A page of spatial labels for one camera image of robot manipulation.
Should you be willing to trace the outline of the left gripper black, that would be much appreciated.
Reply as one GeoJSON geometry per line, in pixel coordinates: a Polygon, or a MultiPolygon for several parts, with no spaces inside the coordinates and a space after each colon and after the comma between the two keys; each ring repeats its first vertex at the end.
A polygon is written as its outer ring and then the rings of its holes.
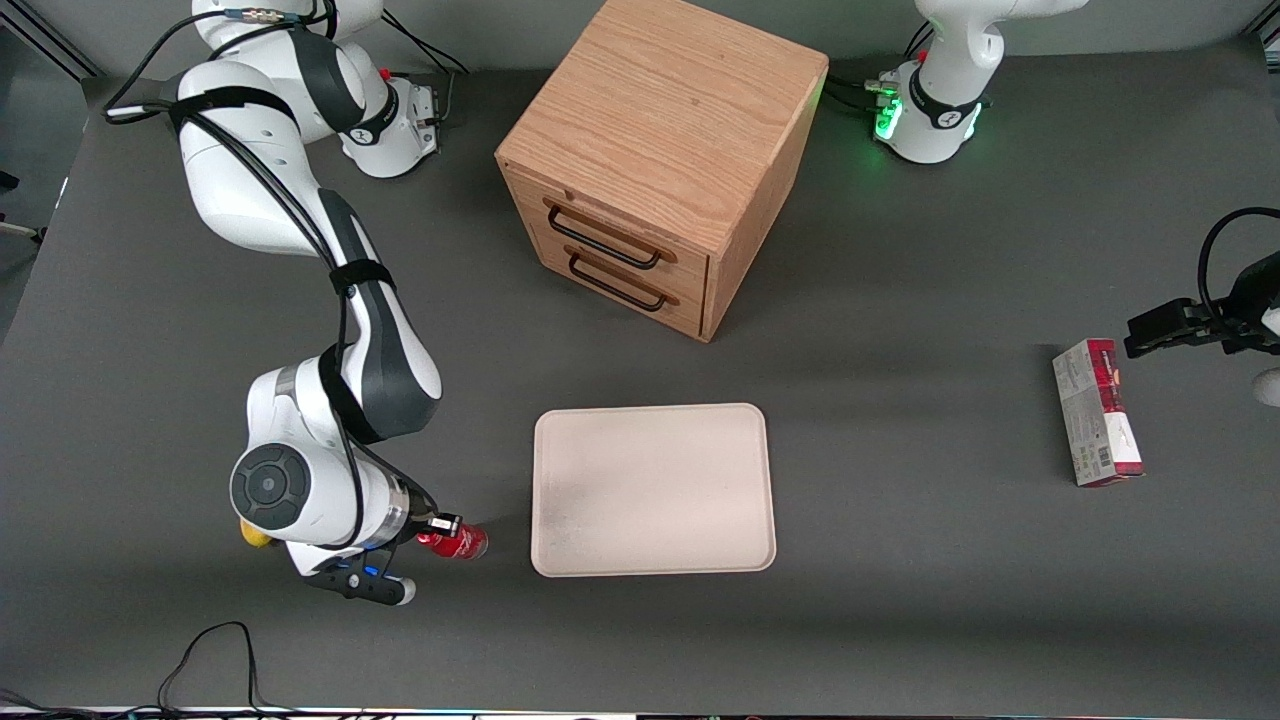
{"type": "Polygon", "coordinates": [[[1222,300],[1222,322],[1231,338],[1225,340],[1201,301],[1174,299],[1126,322],[1126,356],[1139,359],[1161,348],[1221,342],[1226,355],[1254,350],[1277,356],[1277,296],[1279,252],[1272,252],[1248,265],[1222,300]]]}

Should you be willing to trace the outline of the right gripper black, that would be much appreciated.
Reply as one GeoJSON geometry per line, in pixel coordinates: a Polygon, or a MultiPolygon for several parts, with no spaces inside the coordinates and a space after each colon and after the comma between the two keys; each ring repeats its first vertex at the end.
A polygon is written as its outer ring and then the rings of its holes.
{"type": "Polygon", "coordinates": [[[463,523],[461,516],[438,512],[434,498],[420,489],[408,491],[408,510],[398,533],[398,544],[416,541],[420,536],[457,537],[463,523]]]}

